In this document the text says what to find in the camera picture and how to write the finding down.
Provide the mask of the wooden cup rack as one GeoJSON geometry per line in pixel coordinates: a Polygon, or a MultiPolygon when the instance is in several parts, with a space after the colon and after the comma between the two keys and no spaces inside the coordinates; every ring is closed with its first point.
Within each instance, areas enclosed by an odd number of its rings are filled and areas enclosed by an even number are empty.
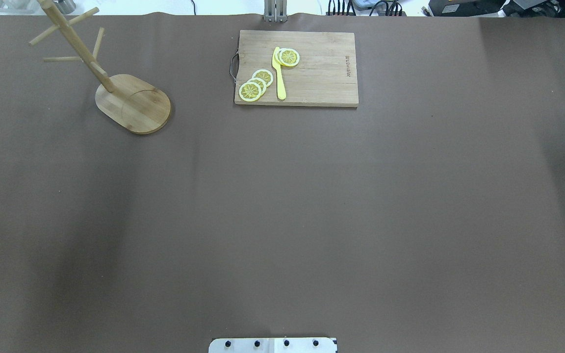
{"type": "Polygon", "coordinates": [[[105,28],[100,27],[92,50],[81,40],[74,25],[99,12],[98,7],[70,20],[65,18],[52,0],[39,0],[38,4],[52,25],[29,41],[36,46],[55,32],[60,32],[76,52],[75,56],[45,57],[45,63],[83,62],[100,82],[95,93],[96,106],[114,122],[129,132],[139,135],[157,132],[170,119],[170,98],[159,88],[128,74],[110,76],[98,61],[105,28]]]}

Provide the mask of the steel cup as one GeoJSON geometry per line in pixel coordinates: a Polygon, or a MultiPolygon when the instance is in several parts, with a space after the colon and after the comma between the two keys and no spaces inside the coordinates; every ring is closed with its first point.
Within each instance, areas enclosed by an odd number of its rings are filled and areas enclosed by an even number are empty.
{"type": "Polygon", "coordinates": [[[61,14],[72,14],[77,9],[77,4],[74,0],[53,0],[53,4],[60,11],[61,14]]]}

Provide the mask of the yellow plastic knife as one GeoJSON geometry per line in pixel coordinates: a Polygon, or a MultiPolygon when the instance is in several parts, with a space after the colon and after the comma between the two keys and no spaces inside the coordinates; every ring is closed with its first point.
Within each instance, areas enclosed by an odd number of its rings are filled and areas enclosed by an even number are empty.
{"type": "Polygon", "coordinates": [[[273,50],[273,56],[271,59],[271,66],[273,67],[274,71],[276,72],[276,91],[277,91],[277,98],[281,101],[285,100],[287,97],[285,91],[285,85],[283,80],[283,72],[281,69],[281,64],[278,61],[278,52],[280,51],[280,47],[275,47],[273,50]]]}

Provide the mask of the lemon slice end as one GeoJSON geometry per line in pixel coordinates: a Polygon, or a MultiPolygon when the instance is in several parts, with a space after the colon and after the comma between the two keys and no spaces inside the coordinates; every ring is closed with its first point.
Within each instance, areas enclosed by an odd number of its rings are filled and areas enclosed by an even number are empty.
{"type": "Polygon", "coordinates": [[[245,82],[238,88],[238,96],[244,102],[255,102],[261,97],[258,90],[255,83],[245,82]]]}

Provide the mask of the lemon slice middle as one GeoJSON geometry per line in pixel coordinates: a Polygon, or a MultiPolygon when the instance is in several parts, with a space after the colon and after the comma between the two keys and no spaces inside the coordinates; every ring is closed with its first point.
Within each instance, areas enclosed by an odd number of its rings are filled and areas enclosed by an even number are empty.
{"type": "Polygon", "coordinates": [[[264,94],[265,90],[267,89],[267,82],[265,82],[265,80],[263,80],[262,78],[253,77],[250,80],[247,80],[247,83],[255,83],[258,86],[260,96],[262,96],[262,94],[264,94]]]}

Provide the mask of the lemon slice top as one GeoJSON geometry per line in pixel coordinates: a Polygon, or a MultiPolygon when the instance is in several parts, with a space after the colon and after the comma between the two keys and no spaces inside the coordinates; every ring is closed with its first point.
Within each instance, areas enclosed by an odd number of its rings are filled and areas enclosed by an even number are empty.
{"type": "Polygon", "coordinates": [[[264,80],[265,85],[269,87],[273,83],[274,75],[267,69],[259,69],[253,73],[252,78],[260,78],[261,80],[264,80]]]}

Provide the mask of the wooden cutting board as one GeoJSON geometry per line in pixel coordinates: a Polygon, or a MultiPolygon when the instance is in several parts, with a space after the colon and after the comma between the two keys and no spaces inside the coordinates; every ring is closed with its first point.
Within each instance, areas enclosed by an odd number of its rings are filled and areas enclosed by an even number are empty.
{"type": "Polygon", "coordinates": [[[259,69],[274,75],[273,83],[252,105],[341,107],[359,106],[355,35],[353,33],[242,30],[238,36],[236,104],[247,105],[238,88],[259,69]],[[276,72],[271,66],[275,47],[300,54],[296,67],[281,66],[287,97],[277,98],[276,72]]]}

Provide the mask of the lemon slice under knife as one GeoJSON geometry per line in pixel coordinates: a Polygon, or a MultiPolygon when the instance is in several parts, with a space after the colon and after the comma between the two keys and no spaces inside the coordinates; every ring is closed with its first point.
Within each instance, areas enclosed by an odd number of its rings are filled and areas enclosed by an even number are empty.
{"type": "Polygon", "coordinates": [[[285,67],[296,67],[300,63],[300,54],[292,48],[278,48],[274,60],[285,67]]]}

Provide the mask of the brown table mat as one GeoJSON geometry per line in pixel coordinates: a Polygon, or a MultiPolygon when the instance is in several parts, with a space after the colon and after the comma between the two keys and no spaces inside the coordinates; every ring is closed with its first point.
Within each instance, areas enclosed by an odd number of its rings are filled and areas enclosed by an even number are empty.
{"type": "Polygon", "coordinates": [[[565,19],[291,16],[355,34],[357,109],[236,105],[262,16],[95,16],[136,135],[45,16],[0,16],[0,353],[565,353],[565,19]]]}

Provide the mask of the aluminium frame post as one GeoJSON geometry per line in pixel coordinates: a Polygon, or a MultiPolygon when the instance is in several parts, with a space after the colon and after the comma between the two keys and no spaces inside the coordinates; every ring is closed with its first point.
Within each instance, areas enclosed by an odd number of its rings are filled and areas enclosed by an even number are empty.
{"type": "Polygon", "coordinates": [[[287,0],[264,1],[264,21],[266,23],[285,23],[287,20],[287,0]]]}

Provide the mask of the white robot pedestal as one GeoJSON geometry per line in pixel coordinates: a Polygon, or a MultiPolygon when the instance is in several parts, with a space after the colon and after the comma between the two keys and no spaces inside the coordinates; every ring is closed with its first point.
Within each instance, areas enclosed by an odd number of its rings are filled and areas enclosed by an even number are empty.
{"type": "Polygon", "coordinates": [[[337,353],[336,338],[261,337],[214,339],[209,353],[337,353]]]}

